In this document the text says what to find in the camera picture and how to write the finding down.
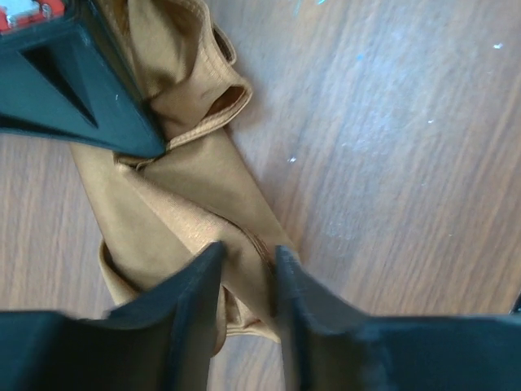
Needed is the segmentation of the brown cloth napkin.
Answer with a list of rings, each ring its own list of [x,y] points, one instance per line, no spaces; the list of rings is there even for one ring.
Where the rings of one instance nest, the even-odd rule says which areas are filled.
[[[275,249],[290,240],[225,131],[252,97],[231,42],[202,1],[99,5],[166,139],[153,159],[72,146],[109,292],[131,301],[221,241],[217,346],[238,335],[277,340]]]

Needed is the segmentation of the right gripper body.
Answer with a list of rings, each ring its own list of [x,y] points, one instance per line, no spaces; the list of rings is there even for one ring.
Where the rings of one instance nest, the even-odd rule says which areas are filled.
[[[121,1],[2,1],[1,35],[98,33],[122,27]]]

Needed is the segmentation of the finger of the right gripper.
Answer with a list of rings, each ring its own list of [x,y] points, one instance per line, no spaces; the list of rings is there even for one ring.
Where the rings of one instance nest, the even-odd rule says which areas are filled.
[[[114,41],[83,18],[2,36],[1,131],[137,157],[165,150]]]

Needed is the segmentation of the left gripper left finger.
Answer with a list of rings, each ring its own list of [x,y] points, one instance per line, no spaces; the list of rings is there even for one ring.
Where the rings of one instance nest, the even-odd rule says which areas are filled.
[[[204,390],[217,342],[223,245],[104,319],[1,314],[3,390]]]

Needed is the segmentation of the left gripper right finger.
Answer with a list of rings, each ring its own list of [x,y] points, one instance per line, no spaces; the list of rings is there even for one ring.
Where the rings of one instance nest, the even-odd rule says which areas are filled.
[[[517,390],[520,317],[374,316],[276,250],[277,321],[289,390]]]

